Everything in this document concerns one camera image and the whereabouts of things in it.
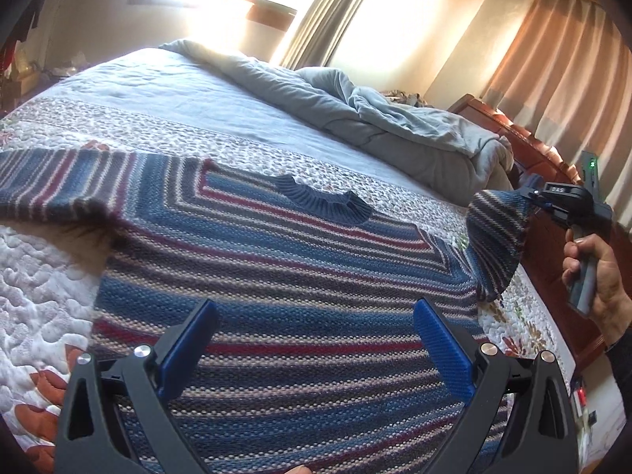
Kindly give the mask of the person's right hand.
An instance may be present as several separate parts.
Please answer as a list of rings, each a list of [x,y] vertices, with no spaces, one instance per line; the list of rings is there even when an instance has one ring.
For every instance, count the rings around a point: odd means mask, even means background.
[[[579,274],[582,255],[597,259],[596,294],[589,317],[601,332],[605,347],[613,347],[631,326],[631,299],[623,287],[612,247],[597,234],[575,237],[569,229],[563,255],[562,281],[567,286]]]

